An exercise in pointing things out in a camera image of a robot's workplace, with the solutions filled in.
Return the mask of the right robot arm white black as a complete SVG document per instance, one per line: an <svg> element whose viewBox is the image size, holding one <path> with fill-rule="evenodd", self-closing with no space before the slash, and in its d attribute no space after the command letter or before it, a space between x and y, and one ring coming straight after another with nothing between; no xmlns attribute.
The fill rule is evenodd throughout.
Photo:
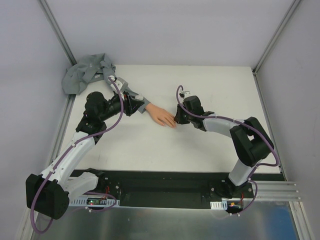
<svg viewBox="0 0 320 240"><path fill-rule="evenodd" d="M215 187L222 198L231 199L242 193L257 166L275 152L274 144L256 117L231 119L213 111L205 111L200 99L189 91L178 94L176 116L180 125L192 124L194 128L212 134L227 144L235 156L234 166L224 180Z"/></svg>

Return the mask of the clear nail polish bottle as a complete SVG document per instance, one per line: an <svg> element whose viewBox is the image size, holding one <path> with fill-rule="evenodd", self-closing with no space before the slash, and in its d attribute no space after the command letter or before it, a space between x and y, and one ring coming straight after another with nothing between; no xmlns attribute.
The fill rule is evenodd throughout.
<svg viewBox="0 0 320 240"><path fill-rule="evenodd" d="M136 100L138 100L138 101L143 101L144 100L144 97L142 95L140 95L140 94L136 95L134 98Z"/></svg>

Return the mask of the mannequin hand with pink nails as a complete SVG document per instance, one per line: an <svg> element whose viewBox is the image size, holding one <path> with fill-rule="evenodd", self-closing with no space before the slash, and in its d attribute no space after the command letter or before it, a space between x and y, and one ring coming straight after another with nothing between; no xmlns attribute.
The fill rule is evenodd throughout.
<svg viewBox="0 0 320 240"><path fill-rule="evenodd" d="M168 126L170 128L176 127L176 122L174 120L174 116L168 112L167 110L158 107L152 103L149 103L145 110L148 112L150 117L154 122L156 122L160 126Z"/></svg>

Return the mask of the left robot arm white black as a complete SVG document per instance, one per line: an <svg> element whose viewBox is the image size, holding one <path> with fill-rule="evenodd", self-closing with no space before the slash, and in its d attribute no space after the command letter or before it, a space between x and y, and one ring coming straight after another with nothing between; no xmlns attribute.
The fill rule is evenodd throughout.
<svg viewBox="0 0 320 240"><path fill-rule="evenodd" d="M125 91L107 100L98 91L86 97L83 117L72 139L54 162L39 175L26 179L26 204L54 220L60 219L69 204L86 192L102 194L106 189L103 172L89 168L79 177L69 179L83 157L103 136L105 121L117 114L131 116L144 104L144 97Z"/></svg>

